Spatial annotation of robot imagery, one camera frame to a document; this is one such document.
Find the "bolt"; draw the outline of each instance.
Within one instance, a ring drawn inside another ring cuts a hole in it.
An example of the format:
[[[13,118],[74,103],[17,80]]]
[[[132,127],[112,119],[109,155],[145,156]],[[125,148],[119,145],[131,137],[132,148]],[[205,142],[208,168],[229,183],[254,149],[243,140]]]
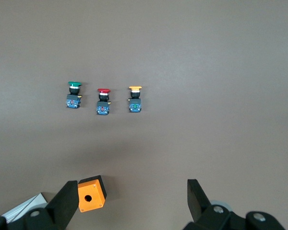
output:
[[[261,222],[265,221],[265,218],[262,214],[260,213],[254,213],[253,217],[256,219],[256,220],[259,220]]]
[[[213,210],[217,213],[223,213],[224,212],[224,210],[220,206],[214,206]]]
[[[39,215],[39,211],[34,211],[30,214],[30,217],[36,217]]]

